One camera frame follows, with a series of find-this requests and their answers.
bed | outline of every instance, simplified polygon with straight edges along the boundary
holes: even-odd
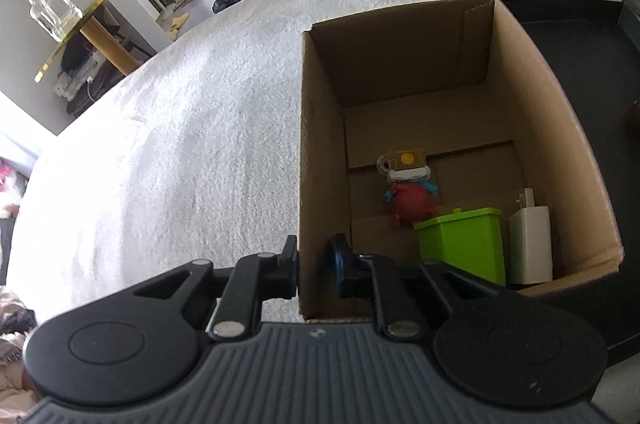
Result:
[[[42,321],[190,259],[278,251],[297,229],[301,33],[415,1],[245,0],[187,32],[42,154],[8,286]],[[299,317],[295,299],[263,313]]]

clear plastic bottle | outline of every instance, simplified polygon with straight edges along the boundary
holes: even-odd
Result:
[[[29,0],[31,17],[44,28],[57,42],[82,19],[82,10],[71,0]]]

green lid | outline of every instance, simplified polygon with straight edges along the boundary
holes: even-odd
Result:
[[[483,207],[482,209],[474,209],[472,211],[463,211],[462,209],[454,209],[453,211],[451,211],[451,214],[437,216],[435,218],[428,219],[427,221],[424,221],[422,223],[416,223],[414,225],[414,230],[424,229],[425,227],[436,225],[436,223],[445,223],[447,221],[457,221],[459,219],[472,218],[475,216],[485,216],[487,214],[495,214],[495,216],[500,216],[502,214],[502,211],[500,209],[494,209],[493,207]]]

yellow circle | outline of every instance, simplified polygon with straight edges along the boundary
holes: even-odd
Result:
[[[402,156],[400,156],[400,160],[402,160],[402,163],[404,165],[409,165],[409,164],[413,164],[414,163],[414,156],[411,153],[402,153]]]

curtain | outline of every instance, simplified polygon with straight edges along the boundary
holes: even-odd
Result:
[[[0,159],[29,177],[36,160],[55,138],[0,92]]]

